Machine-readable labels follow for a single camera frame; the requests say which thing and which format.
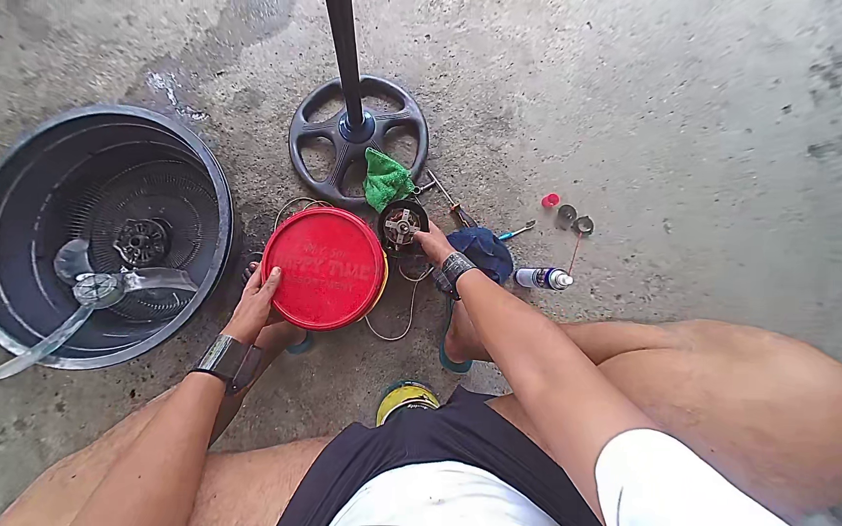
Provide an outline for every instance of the fan blade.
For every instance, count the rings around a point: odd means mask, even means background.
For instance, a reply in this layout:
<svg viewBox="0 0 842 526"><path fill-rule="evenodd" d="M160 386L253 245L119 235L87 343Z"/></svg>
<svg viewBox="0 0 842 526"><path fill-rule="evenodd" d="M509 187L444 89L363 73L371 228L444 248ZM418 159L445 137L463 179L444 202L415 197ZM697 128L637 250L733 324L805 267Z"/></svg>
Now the fan blade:
<svg viewBox="0 0 842 526"><path fill-rule="evenodd" d="M152 267L123 272L122 276L125 292L146 288L180 288L190 292L196 292L198 289L196 283L190 279L190 274L183 270Z"/></svg>
<svg viewBox="0 0 842 526"><path fill-rule="evenodd" d="M59 349L65 341L69 340L79 330L83 322L92 313L93 309L90 307L78 308L76 313L68 317L50 336L39 341L37 345L28 349L26 352L0 365L0 380L17 375L41 361L41 358Z"/></svg>
<svg viewBox="0 0 842 526"><path fill-rule="evenodd" d="M87 256L89 248L90 242L80 238L70 240L62 246L54 257L54 272L57 273L57 277L72 285L77 282L77 276L93 273L90 257Z"/></svg>

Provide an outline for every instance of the red container lid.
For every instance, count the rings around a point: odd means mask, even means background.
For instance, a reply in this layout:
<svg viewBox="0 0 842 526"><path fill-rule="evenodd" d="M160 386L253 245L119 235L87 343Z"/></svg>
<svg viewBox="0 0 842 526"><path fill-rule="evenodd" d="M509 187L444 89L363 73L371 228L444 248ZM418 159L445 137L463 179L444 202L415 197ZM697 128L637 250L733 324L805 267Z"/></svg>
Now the red container lid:
<svg viewBox="0 0 842 526"><path fill-rule="evenodd" d="M310 330L357 321L384 285L382 245L362 219L339 208L306 209L282 223L265 247L263 278L273 267L282 268L274 307Z"/></svg>

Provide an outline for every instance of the green cloth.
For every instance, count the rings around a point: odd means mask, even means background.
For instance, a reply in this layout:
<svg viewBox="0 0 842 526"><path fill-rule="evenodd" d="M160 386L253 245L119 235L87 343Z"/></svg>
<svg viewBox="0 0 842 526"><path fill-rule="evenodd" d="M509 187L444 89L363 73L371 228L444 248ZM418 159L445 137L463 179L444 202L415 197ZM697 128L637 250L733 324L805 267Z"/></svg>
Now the green cloth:
<svg viewBox="0 0 842 526"><path fill-rule="evenodd" d="M404 199L415 190L412 174L388 155L371 148L366 149L366 201L381 212L388 203Z"/></svg>

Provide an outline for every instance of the sandal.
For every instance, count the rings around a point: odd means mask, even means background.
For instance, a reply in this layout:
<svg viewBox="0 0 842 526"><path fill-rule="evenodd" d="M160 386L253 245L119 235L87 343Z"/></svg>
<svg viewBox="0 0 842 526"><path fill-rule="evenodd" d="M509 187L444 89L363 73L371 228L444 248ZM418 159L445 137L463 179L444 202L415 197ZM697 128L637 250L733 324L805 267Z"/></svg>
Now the sandal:
<svg viewBox="0 0 842 526"><path fill-rule="evenodd" d="M450 330L450 323L453 321L453 317L454 300L452 298L447 298L447 323L443 328L443 334L440 336L440 364L451 373L465 375L470 372L470 368L474 364L474 361L468 359L462 363L456 363L447 357L447 352L443 350L443 344L447 340L447 332Z"/></svg>

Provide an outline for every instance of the aerosol can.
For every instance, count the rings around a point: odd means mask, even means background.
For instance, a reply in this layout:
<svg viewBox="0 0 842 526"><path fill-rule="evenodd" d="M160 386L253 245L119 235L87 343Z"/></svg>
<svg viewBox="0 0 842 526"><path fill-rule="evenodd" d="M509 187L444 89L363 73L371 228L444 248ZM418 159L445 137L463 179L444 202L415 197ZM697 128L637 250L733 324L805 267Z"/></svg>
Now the aerosol can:
<svg viewBox="0 0 842 526"><path fill-rule="evenodd" d="M574 284L574 279L563 269L547 267L544 269L518 269L516 282L527 288L547 288L564 290Z"/></svg>

